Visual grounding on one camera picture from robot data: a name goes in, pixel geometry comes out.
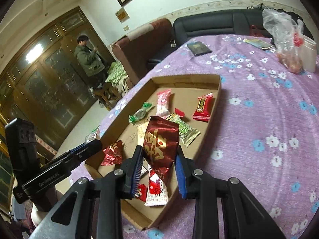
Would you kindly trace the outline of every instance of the cardboard box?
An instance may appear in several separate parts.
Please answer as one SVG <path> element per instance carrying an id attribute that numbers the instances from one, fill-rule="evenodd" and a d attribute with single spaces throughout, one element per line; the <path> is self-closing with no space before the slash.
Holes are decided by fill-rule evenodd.
<path id="1" fill-rule="evenodd" d="M 130 158 L 137 145 L 137 127 L 129 123 L 129 115 L 134 114 L 141 108 L 143 102 L 151 102 L 155 106 L 148 113 L 149 116 L 155 115 L 157 93 L 168 88 L 172 89 L 169 105 L 170 112 L 173 112 L 175 107 L 184 111 L 185 117 L 183 120 L 191 127 L 197 128 L 200 131 L 200 135 L 188 148 L 181 143 L 185 157 L 195 159 L 203 146 L 206 131 L 216 111 L 221 92 L 220 77 L 214 74 L 175 75 L 152 78 L 129 101 L 105 132 L 101 138 L 103 148 L 106 148 L 111 143 L 121 139 L 123 141 L 123 158 Z M 211 92 L 213 93 L 215 100 L 209 123 L 193 120 L 192 116 L 198 105 L 197 98 Z M 92 177 L 98 178 L 99 175 L 96 170 L 102 176 L 105 176 L 117 168 L 114 165 L 100 166 L 103 159 L 104 153 L 101 151 L 86 160 L 85 166 L 92 174 Z M 144 161 L 143 165 L 147 168 L 146 161 Z M 142 178 L 141 182 L 148 184 L 147 174 Z M 141 230 L 157 226 L 179 193 L 174 167 L 172 167 L 171 170 L 171 177 L 167 184 L 167 190 L 169 201 L 166 206 L 146 207 L 144 206 L 144 202 L 139 199 L 122 200 L 121 207 L 123 216 Z"/>

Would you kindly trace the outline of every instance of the silver bolt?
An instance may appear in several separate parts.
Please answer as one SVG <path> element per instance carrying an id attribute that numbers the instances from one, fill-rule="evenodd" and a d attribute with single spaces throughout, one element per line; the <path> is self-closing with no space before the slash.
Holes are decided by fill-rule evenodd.
<path id="1" fill-rule="evenodd" d="M 231 184 L 238 184 L 238 183 L 239 183 L 239 179 L 238 179 L 238 178 L 235 178 L 235 177 L 231 177 L 231 178 L 230 178 L 230 183 L 231 183 Z"/>
<path id="2" fill-rule="evenodd" d="M 203 171 L 201 170 L 201 169 L 195 169 L 194 170 L 194 174 L 196 175 L 196 176 L 201 176 L 201 175 L 203 175 Z"/>
<path id="3" fill-rule="evenodd" d="M 117 169 L 117 170 L 114 171 L 114 175 L 116 175 L 116 176 L 120 176 L 123 173 L 124 173 L 124 171 L 122 169 Z"/>
<path id="4" fill-rule="evenodd" d="M 87 182 L 87 178 L 85 178 L 85 177 L 82 177 L 82 178 L 78 179 L 78 183 L 79 184 L 83 184 L 83 183 L 86 183 L 86 182 Z"/>

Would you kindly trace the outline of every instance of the plastic bag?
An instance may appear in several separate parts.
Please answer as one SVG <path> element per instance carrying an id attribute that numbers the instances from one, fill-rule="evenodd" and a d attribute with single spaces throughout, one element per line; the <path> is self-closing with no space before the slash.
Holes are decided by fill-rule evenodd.
<path id="1" fill-rule="evenodd" d="M 99 131 L 99 126 L 94 129 L 90 134 L 87 135 L 87 137 L 85 138 L 85 144 L 90 143 L 91 141 L 98 139 L 101 139 L 101 134 Z"/>
<path id="2" fill-rule="evenodd" d="M 303 70 L 300 58 L 300 46 L 303 44 L 303 21 L 298 24 L 286 13 L 273 9 L 263 10 L 264 28 L 273 36 L 277 48 L 277 57 L 290 72 Z"/>

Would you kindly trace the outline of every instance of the purple floral tablecloth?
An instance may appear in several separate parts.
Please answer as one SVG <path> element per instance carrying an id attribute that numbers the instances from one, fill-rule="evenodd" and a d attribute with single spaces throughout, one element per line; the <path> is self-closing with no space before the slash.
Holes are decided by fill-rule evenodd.
<path id="1" fill-rule="evenodd" d="M 244 38 L 193 38 L 189 43 L 201 41 L 213 53 L 194 57 L 180 47 L 118 102 L 101 132 L 153 76 L 219 74 L 221 100 L 197 166 L 216 178 L 238 177 L 285 236 L 297 239 L 319 207 L 319 70 L 292 74 L 275 49 L 261 51 Z M 81 176 L 90 178 L 83 166 L 71 178 Z M 123 219 L 124 238 L 192 238 L 194 211 L 194 201 L 178 197 L 157 229 L 141 232 Z"/>

